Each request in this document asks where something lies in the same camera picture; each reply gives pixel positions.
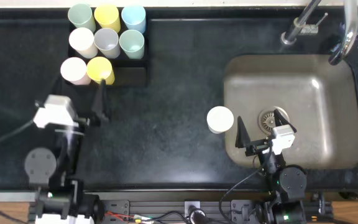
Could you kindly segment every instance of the white wall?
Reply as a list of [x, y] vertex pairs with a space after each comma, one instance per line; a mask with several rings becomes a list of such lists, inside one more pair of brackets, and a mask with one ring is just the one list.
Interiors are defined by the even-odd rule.
[[[113, 2], [119, 7], [131, 4], [154, 7], [304, 6], [309, 1], [310, 0], [0, 0], [0, 7], [70, 7], [76, 3], [84, 2], [92, 6], [97, 6], [103, 2]], [[342, 0], [322, 0], [320, 6], [337, 6], [342, 4]]]

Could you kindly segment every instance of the plastic cup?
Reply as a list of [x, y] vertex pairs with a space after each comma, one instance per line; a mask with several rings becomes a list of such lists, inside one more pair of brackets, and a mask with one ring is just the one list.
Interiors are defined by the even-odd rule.
[[121, 12], [122, 20], [128, 29], [146, 31], [146, 10], [142, 6], [127, 6]]
[[121, 53], [118, 39], [117, 32], [110, 28], [100, 29], [94, 34], [95, 46], [107, 58], [117, 58]]
[[121, 30], [118, 9], [113, 4], [102, 4], [94, 10], [94, 18], [102, 28], [110, 28], [117, 33]]
[[212, 133], [220, 134], [231, 128], [234, 122], [234, 116], [226, 107], [216, 106], [208, 112], [206, 122]]
[[112, 65], [105, 57], [92, 58], [86, 67], [88, 76], [97, 83], [106, 80], [106, 84], [111, 85], [116, 79], [112, 71]]
[[137, 30], [127, 30], [119, 38], [119, 45], [131, 59], [141, 59], [144, 55], [144, 37]]
[[66, 59], [60, 67], [62, 77], [74, 85], [89, 85], [91, 78], [86, 73], [84, 60], [78, 57]]
[[68, 19], [75, 27], [88, 28], [94, 32], [96, 30], [96, 24], [92, 16], [92, 9], [87, 4], [76, 4], [68, 10]]
[[68, 38], [70, 46], [84, 58], [93, 58], [98, 54], [98, 49], [93, 40], [92, 31], [84, 27], [73, 30]]

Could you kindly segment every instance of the sink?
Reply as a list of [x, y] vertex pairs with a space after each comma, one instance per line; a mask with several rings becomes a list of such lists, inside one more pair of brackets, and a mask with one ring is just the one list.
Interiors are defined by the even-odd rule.
[[[298, 130], [287, 164], [345, 169], [358, 164], [358, 104], [353, 72], [328, 55], [244, 55], [229, 62], [224, 105], [241, 116], [251, 141], [270, 135], [274, 109]], [[234, 146], [237, 124], [226, 132], [229, 157], [252, 167], [253, 157]]]

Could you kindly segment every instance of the faucet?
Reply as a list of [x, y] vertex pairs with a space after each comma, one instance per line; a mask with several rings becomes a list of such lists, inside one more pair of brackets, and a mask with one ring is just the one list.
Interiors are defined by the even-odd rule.
[[[298, 35], [315, 35], [318, 33], [318, 26], [327, 16], [324, 15], [316, 25], [308, 25], [306, 21], [310, 14], [316, 9], [321, 0], [312, 0], [305, 7], [300, 17], [295, 18], [291, 27], [281, 35], [281, 41], [285, 45], [292, 45]], [[329, 57], [328, 62], [331, 65], [337, 65], [349, 53], [356, 40], [358, 31], [357, 1], [344, 0], [344, 11], [346, 29], [342, 42], [339, 44], [334, 53]]]

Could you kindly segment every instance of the wooden surface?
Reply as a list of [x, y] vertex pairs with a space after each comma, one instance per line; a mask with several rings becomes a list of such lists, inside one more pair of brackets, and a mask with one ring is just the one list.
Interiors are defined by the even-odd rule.
[[[0, 203], [0, 210], [20, 220], [27, 220], [28, 203]], [[336, 219], [358, 224], [358, 202], [333, 202]], [[0, 217], [0, 224], [11, 224]]]

